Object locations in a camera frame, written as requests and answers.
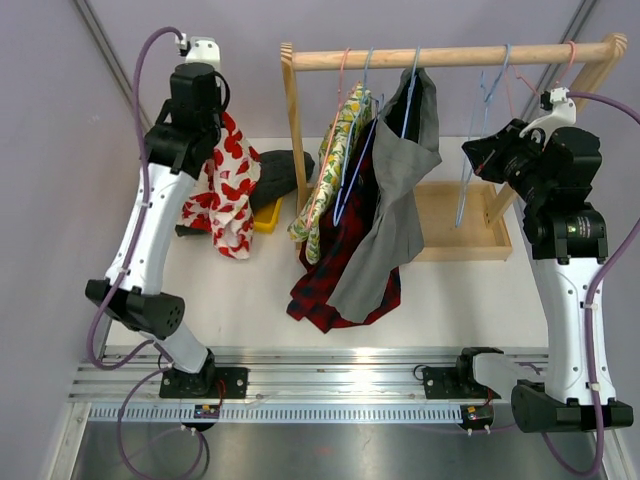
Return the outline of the blue wire hanger floral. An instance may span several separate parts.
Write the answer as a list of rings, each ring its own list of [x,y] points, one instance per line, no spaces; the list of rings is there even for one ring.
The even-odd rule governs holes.
[[[469,131],[467,134],[467,139],[471,140],[474,137],[475,127],[479,127],[479,131],[477,132],[477,138],[481,138],[485,136],[486,127],[489,119],[489,112],[491,110],[491,105],[493,103],[493,99],[495,96],[495,91],[506,73],[507,67],[509,65],[510,55],[512,51],[512,46],[507,43],[505,45],[505,54],[503,58],[502,66],[494,78],[494,80],[489,83],[486,79],[485,70],[482,70],[479,77],[478,89],[476,91],[473,108],[471,113],[471,120],[469,123]],[[473,172],[471,169],[471,164],[466,156],[462,158],[462,173],[460,177],[459,183],[459,191],[458,191],[458,202],[456,208],[456,216],[455,216],[455,228],[459,228],[462,225],[466,199],[468,193],[468,187],[473,176]]]

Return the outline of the grey pleated skirt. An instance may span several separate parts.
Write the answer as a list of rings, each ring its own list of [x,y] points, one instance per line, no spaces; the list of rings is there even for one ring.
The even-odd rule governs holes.
[[[329,304],[362,324],[382,305],[391,271],[424,248],[413,190],[441,162],[436,86],[423,68],[416,71],[406,138],[400,138],[411,69],[402,72],[396,93],[381,110],[372,145],[379,196],[373,225],[352,254]]]

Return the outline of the blue wire hanger grey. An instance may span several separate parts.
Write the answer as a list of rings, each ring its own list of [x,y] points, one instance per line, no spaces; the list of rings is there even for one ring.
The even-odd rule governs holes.
[[[417,66],[420,59],[420,54],[421,54],[421,46],[418,46],[415,51],[414,62],[411,69],[410,80],[408,83],[405,113],[403,117],[403,125],[402,125],[402,130],[400,135],[400,138],[402,139],[406,138],[406,134],[407,134],[411,103],[412,103],[412,98],[413,98],[413,93],[414,93],[415,83],[416,83],[416,71],[417,71]]]

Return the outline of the lemon print skirt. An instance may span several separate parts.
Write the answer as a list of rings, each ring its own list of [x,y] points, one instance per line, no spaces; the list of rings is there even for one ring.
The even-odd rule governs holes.
[[[296,219],[289,225],[288,233],[296,243],[304,243],[303,258],[309,264],[316,264],[321,258],[320,252],[320,220],[330,209],[335,201],[342,180],[345,160],[350,156],[350,149],[354,146],[363,128],[372,119],[372,94],[371,91],[357,82],[349,91],[342,105],[333,143],[330,147],[329,163],[322,178],[320,192],[313,211],[313,222],[310,228],[306,227],[306,218],[312,202],[312,193]],[[331,125],[328,128],[318,151],[321,168],[325,154],[327,140]]]

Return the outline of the dark grey dotted skirt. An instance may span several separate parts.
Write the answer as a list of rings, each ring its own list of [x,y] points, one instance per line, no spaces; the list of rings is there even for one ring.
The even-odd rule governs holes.
[[[261,177],[249,198],[253,213],[297,188],[291,150],[265,151],[259,157]],[[175,226],[178,237],[204,235],[211,232],[208,218],[208,208],[213,205],[211,173],[211,163],[208,163],[204,166],[195,185],[195,193],[183,207],[183,216]]]

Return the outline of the red plaid skirt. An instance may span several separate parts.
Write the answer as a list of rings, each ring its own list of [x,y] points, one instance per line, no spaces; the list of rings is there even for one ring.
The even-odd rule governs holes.
[[[324,333],[358,325],[331,306],[329,298],[351,255],[373,225],[379,188],[372,165],[372,147],[365,144],[367,140],[375,139],[372,127],[373,124],[368,123],[363,128],[352,148],[347,181],[353,188],[341,219],[337,225],[333,224],[333,207],[323,215],[320,220],[321,258],[316,264],[309,264],[303,258],[304,253],[300,254],[306,274],[292,288],[286,309],[292,318],[307,319]]]

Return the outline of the red floral white skirt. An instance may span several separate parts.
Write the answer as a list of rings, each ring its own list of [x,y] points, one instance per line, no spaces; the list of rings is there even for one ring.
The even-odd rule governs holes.
[[[222,120],[220,142],[185,201],[175,230],[180,236],[208,234],[221,255],[245,260],[254,234],[250,196],[261,176],[260,156],[230,114]]]

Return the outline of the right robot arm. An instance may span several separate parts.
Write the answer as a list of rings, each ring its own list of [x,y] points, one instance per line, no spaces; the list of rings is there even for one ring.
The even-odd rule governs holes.
[[[525,433],[586,432],[634,423],[608,371],[598,274],[609,258],[603,216],[588,202],[602,164],[599,138],[563,126],[551,133],[514,119],[462,146],[475,175],[510,186],[525,203],[523,231],[549,304],[546,372],[537,377],[492,347],[468,347],[452,367],[421,370],[429,400],[510,403]]]

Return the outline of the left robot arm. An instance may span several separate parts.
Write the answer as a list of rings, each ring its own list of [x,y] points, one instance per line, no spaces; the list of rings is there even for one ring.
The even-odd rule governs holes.
[[[143,139],[138,193],[118,253],[104,279],[88,281],[85,295],[169,356],[166,394],[205,397],[217,383],[215,357],[184,323],[184,299],[162,284],[178,215],[221,139],[228,84],[209,64],[183,63],[170,77],[170,92]]]

